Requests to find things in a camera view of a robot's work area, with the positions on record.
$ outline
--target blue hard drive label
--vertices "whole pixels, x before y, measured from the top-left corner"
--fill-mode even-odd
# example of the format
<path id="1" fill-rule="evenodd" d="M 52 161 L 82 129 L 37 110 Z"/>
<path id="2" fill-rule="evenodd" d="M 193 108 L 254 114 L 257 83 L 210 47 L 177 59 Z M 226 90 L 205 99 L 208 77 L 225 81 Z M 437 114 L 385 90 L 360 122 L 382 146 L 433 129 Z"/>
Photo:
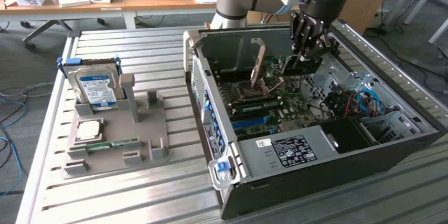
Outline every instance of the blue hard drive label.
<path id="1" fill-rule="evenodd" d="M 284 167 L 317 159 L 302 135 L 272 141 L 272 146 Z"/>
<path id="2" fill-rule="evenodd" d="M 109 76 L 84 76 L 78 78 L 89 103 L 97 107 L 110 106 L 117 102 L 113 89 L 108 86 Z"/>

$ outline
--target wooden desk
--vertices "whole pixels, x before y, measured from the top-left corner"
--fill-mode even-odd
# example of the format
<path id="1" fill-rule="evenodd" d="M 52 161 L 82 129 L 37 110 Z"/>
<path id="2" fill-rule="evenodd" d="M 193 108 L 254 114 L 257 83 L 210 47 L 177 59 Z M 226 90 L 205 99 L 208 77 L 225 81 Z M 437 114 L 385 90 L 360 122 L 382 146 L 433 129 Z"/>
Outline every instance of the wooden desk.
<path id="1" fill-rule="evenodd" d="M 0 0 L 0 22 L 49 19 L 122 17 L 126 29 L 134 29 L 137 15 L 213 13 L 216 5 L 200 5 L 194 0 L 113 0 L 60 8 L 57 0 L 45 0 L 42 6 L 4 6 Z"/>

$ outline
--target slotted metal table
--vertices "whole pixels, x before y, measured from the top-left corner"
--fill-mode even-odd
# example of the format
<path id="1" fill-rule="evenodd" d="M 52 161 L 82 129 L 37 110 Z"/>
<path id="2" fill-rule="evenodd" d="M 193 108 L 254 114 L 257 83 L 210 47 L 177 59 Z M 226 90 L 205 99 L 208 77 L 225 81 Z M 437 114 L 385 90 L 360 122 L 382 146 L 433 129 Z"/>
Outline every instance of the slotted metal table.
<path id="1" fill-rule="evenodd" d="M 160 90 L 165 98 L 172 159 L 150 169 L 129 168 L 61 178 L 74 93 L 58 73 L 17 224 L 438 223 L 448 220 L 448 138 L 444 137 L 388 172 L 222 221 L 185 87 L 182 32 L 189 29 L 198 27 L 86 31 L 66 39 L 62 57 L 118 56 L 122 72 L 134 73 L 136 95 Z M 337 29 L 446 125 L 444 105 L 353 31 L 344 25 Z M 344 49 L 341 58 L 350 62 Z"/>

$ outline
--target hard drive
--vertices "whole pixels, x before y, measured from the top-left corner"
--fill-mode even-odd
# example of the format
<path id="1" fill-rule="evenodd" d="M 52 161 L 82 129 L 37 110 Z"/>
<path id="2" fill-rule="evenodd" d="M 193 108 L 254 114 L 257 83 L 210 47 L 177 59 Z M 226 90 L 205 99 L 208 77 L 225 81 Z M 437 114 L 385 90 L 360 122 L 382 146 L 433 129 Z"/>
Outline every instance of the hard drive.
<path id="1" fill-rule="evenodd" d="M 78 103 L 89 103 L 92 109 L 108 110 L 124 99 L 118 84 L 120 59 L 66 59 L 58 64 L 72 85 Z"/>

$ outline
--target floor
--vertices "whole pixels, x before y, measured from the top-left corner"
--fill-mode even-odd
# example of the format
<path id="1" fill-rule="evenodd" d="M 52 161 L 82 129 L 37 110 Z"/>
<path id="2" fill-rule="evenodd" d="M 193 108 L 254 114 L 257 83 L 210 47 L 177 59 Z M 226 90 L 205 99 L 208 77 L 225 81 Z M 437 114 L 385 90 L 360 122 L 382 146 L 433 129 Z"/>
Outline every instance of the floor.
<path id="1" fill-rule="evenodd" d="M 386 0 L 384 8 L 388 9 L 394 2 L 396 0 Z M 157 25 L 161 19 L 161 16 L 154 16 L 149 19 L 141 19 L 141 21 L 150 27 Z M 388 42 L 390 48 L 398 54 L 409 55 L 425 62 L 432 62 L 436 65 L 445 64 L 448 60 L 437 59 L 437 48 L 426 42 L 445 19 L 446 8 L 437 6 L 433 3 L 426 3 L 410 25 L 402 25 L 400 22 L 397 23 L 401 24 L 400 26 L 404 29 L 404 34 L 398 34 L 393 31 L 384 36 L 382 39 Z M 212 14 L 173 15 L 166 16 L 158 26 L 169 27 L 201 25 L 204 22 L 210 20 Z M 94 19 L 76 20 L 66 23 L 76 30 L 124 29 L 124 20 L 121 18 L 108 18 L 105 21 L 105 26 L 97 24 Z M 40 24 L 41 22 L 32 22 L 33 26 L 38 26 Z M 29 29 L 20 27 L 18 23 L 14 22 L 10 23 L 6 31 L 0 33 L 0 90 L 8 87 L 26 87 L 40 82 L 49 82 L 54 78 L 57 71 L 54 63 L 56 58 L 62 53 L 66 32 L 60 26 L 52 27 L 41 36 L 32 40 L 32 42 L 37 45 L 37 50 L 34 52 L 29 52 L 22 47 L 21 38 L 29 32 Z M 388 50 L 386 46 L 377 38 L 369 38 L 369 40 L 380 48 L 384 54 L 390 56 L 390 58 L 394 57 L 393 53 Z M 442 47 L 448 47 L 448 33 L 445 33 L 440 38 L 438 44 Z M 421 83 L 422 74 L 420 70 L 406 63 L 404 63 L 401 67 Z M 428 76 L 428 84 L 433 89 L 448 89 L 440 77 L 433 75 Z M 49 90 L 49 86 L 41 87 L 34 90 L 34 93 L 44 93 Z M 434 95 L 445 104 L 448 104 L 448 95 Z M 29 170 L 32 164 L 48 101 L 48 96 L 29 99 L 26 103 L 29 111 L 25 117 L 6 128 L 8 135 L 17 147 L 25 171 Z M 0 118 L 4 118 L 13 109 L 16 109 L 16 105 L 0 103 Z M 6 152 L 0 152 L 0 161 L 5 159 L 5 156 Z M 0 191 L 4 191 L 17 180 L 17 165 L 12 159 L 0 169 L 0 178 Z M 25 188 L 25 180 L 26 176 L 24 176 L 21 184 L 14 189 L 16 191 Z M 21 194 L 9 195 L 4 199 L 0 199 L 0 223 L 10 224 L 14 222 L 20 200 Z"/>

